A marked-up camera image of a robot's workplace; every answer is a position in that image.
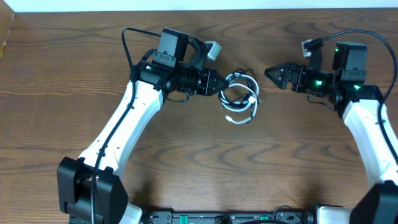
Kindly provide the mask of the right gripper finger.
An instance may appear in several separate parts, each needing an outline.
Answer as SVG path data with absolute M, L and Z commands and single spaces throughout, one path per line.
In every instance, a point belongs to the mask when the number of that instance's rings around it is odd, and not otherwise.
M 283 63 L 281 65 L 265 69 L 264 74 L 269 79 L 283 80 L 288 72 L 288 68 L 289 63 Z
M 285 90 L 290 79 L 286 77 L 271 77 L 271 81 L 277 86 L 277 88 Z

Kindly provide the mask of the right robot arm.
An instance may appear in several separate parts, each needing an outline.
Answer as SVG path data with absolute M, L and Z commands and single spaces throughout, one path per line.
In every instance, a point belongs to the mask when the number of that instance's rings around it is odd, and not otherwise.
M 397 137 L 382 94 L 365 84 L 367 47 L 338 42 L 331 72 L 320 69 L 322 44 L 302 43 L 309 65 L 285 63 L 265 70 L 265 76 L 284 90 L 327 97 L 333 111 L 351 131 L 363 161 L 369 191 L 352 209 L 317 205 L 304 213 L 302 223 L 397 223 Z

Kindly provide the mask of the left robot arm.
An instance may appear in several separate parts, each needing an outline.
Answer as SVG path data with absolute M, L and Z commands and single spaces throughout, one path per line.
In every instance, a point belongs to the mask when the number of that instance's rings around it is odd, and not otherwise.
M 123 98 L 97 138 L 77 159 L 57 168 L 60 210 L 82 223 L 139 223 L 143 211 L 129 201 L 122 178 L 127 161 L 148 122 L 172 92 L 211 96 L 227 81 L 205 67 L 221 46 L 165 28 L 159 44 L 130 63 Z

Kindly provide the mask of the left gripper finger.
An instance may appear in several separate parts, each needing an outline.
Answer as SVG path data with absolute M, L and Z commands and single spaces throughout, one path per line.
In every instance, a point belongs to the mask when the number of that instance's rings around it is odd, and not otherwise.
M 215 76 L 215 85 L 216 86 L 228 86 L 229 81 L 225 79 L 217 70 L 214 70 L 214 76 Z
M 227 89 L 229 87 L 229 83 L 228 82 L 220 82 L 217 84 L 216 86 L 216 91 L 218 92 L 219 95 L 221 95 L 222 92 L 225 91 L 225 89 Z

